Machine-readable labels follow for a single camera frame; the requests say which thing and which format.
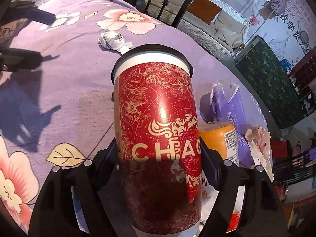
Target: qr code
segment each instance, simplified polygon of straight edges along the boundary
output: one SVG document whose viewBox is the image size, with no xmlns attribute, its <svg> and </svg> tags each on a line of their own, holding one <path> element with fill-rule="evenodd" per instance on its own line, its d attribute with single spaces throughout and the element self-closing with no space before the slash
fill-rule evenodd
<svg viewBox="0 0 316 237">
<path fill-rule="evenodd" d="M 302 48 L 303 53 L 305 55 L 312 49 L 312 47 L 309 45 L 309 43 L 302 43 L 302 42 L 300 42 L 300 47 Z"/>
<path fill-rule="evenodd" d="M 236 131 L 233 130 L 228 133 L 225 133 L 225 140 L 227 149 L 234 148 L 237 142 Z"/>
</svg>

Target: red paper cup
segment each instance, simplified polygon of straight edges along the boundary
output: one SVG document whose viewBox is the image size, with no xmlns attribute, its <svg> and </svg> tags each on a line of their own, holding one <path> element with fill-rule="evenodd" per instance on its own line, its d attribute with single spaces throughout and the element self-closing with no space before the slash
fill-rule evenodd
<svg viewBox="0 0 316 237">
<path fill-rule="evenodd" d="M 115 138 L 132 225 L 139 237 L 193 236 L 201 218 L 201 150 L 193 68 L 158 44 L 115 63 Z"/>
</svg>

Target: red object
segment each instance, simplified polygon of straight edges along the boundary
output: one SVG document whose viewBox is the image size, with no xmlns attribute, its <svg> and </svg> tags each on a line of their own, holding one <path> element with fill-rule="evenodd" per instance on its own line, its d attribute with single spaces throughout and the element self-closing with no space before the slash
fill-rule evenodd
<svg viewBox="0 0 316 237">
<path fill-rule="evenodd" d="M 227 233 L 237 229 L 239 219 L 240 219 L 240 214 L 232 214 L 232 217 L 230 218 L 229 226 L 227 229 Z"/>
<path fill-rule="evenodd" d="M 289 188 L 288 183 L 274 186 L 274 190 L 277 193 L 277 196 L 278 196 L 279 200 L 281 201 L 281 203 L 283 203 L 286 199 L 286 196 L 288 194 L 288 188 Z"/>
<path fill-rule="evenodd" d="M 271 150 L 274 159 L 286 158 L 288 156 L 288 145 L 286 141 L 272 141 Z"/>
<path fill-rule="evenodd" d="M 123 71 L 114 118 L 133 226 L 151 234 L 184 231 L 201 218 L 201 151 L 189 74 L 162 62 Z"/>
</svg>

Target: green patterned cloth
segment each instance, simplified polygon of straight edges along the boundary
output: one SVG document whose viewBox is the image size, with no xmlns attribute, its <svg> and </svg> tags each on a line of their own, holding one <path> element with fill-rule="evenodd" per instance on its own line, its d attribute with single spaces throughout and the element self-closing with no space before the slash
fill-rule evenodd
<svg viewBox="0 0 316 237">
<path fill-rule="evenodd" d="M 278 127 L 284 129 L 304 118 L 296 91 L 279 60 L 261 40 L 236 67 L 271 111 Z"/>
</svg>

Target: crumpled tissue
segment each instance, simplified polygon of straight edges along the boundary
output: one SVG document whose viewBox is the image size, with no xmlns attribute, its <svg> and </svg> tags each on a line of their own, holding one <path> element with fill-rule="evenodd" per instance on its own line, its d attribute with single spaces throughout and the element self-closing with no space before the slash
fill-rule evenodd
<svg viewBox="0 0 316 237">
<path fill-rule="evenodd" d="M 131 42 L 126 42 L 120 32 L 107 31 L 100 34 L 99 43 L 104 49 L 116 50 L 122 55 L 133 46 Z"/>
<path fill-rule="evenodd" d="M 255 165 L 263 166 L 267 172 L 271 182 L 273 182 L 274 174 L 272 173 L 271 163 L 269 161 L 271 151 L 271 135 L 268 131 L 264 130 L 262 126 L 255 126 L 253 129 L 248 129 L 245 138 L 250 147 L 251 156 Z"/>
</svg>

